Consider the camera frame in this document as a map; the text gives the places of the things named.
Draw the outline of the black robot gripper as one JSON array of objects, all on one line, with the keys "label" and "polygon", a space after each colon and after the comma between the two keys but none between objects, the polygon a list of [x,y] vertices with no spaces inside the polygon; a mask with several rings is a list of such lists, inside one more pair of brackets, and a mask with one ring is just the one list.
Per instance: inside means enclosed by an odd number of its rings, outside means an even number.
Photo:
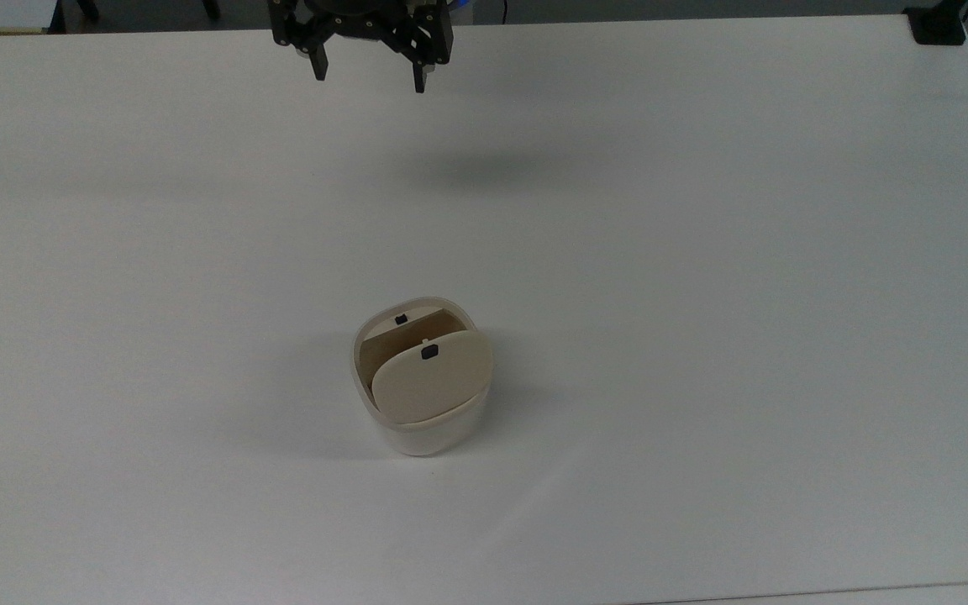
[{"label": "black robot gripper", "polygon": [[325,43],[331,37],[377,39],[406,57],[415,92],[425,92],[427,76],[449,64],[454,42],[450,1],[269,1],[274,42],[308,58],[315,79],[328,71]]}]

